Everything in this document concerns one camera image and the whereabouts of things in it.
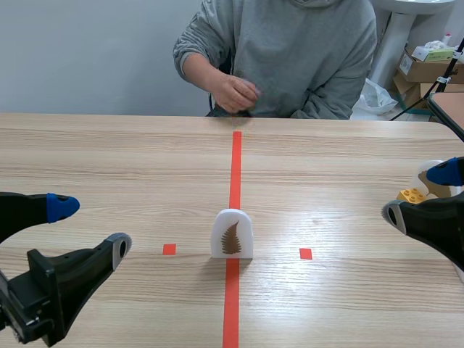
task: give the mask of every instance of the person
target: person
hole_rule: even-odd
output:
[[[369,0],[204,0],[174,46],[212,115],[347,120],[376,48]],[[230,75],[218,68],[231,58]]]

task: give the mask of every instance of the table surface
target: table surface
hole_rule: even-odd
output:
[[[241,264],[240,347],[463,346],[453,266],[381,217],[421,162],[464,153],[444,126],[2,114],[1,190],[82,205],[2,244],[7,276],[28,269],[29,249],[133,238],[58,347],[222,347],[225,263],[210,259],[210,231],[228,207],[233,130],[244,132],[241,206],[255,234],[254,259]],[[162,256],[163,244],[177,256]],[[0,346],[18,347],[10,330]]]
[[[464,128],[464,92],[437,93],[432,99],[449,118]]]

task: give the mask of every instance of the hand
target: hand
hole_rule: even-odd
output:
[[[210,86],[216,103],[231,114],[253,108],[260,95],[253,83],[222,72],[212,78]]]

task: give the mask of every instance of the white tissue box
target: white tissue box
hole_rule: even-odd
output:
[[[453,47],[446,49],[426,49],[424,46],[416,47],[413,52],[413,57],[421,62],[436,62],[438,60],[450,60],[455,53]]]

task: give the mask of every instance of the red tape square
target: red tape square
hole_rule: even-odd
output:
[[[175,256],[175,244],[165,244],[162,248],[162,254],[164,256]]]
[[[312,250],[301,248],[299,250],[299,256],[302,258],[302,260],[312,260]]]

